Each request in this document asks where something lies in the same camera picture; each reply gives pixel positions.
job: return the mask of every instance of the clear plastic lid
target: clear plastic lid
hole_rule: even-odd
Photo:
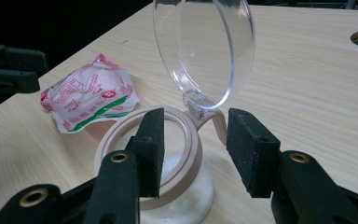
[[[204,109],[241,89],[255,55],[252,15],[244,0],[154,0],[158,49],[184,95]]]

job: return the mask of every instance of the transparent lid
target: transparent lid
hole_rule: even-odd
[[[204,109],[220,106],[251,73],[255,33],[244,0],[154,0],[161,58],[184,95]]]

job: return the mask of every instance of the beige ring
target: beige ring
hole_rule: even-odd
[[[126,133],[138,126],[148,111],[162,107],[164,118],[182,128],[185,134],[185,148],[178,164],[161,179],[159,199],[141,198],[141,210],[155,209],[172,202],[182,195],[196,178],[202,161],[202,144],[193,121],[184,112],[170,106],[150,106],[132,111],[106,132],[95,155],[94,171],[98,174],[103,157],[111,152],[113,145],[120,138],[119,133]]]

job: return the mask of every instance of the light wood surface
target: light wood surface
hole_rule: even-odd
[[[220,109],[247,110],[281,141],[313,156],[342,187],[358,192],[358,10],[251,7],[255,63],[241,91]],[[182,95],[158,53],[148,6],[40,78],[41,90],[98,54],[128,68],[140,102],[181,110]],[[113,121],[59,133],[40,92],[0,105],[0,209],[18,191],[50,183],[66,192],[94,177],[96,148]],[[211,122],[200,130],[214,182],[203,223],[273,223],[270,199],[252,199]]]

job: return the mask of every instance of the plastic wrapper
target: plastic wrapper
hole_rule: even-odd
[[[96,121],[118,120],[138,101],[127,69],[102,54],[42,91],[40,99],[61,133],[80,132]]]

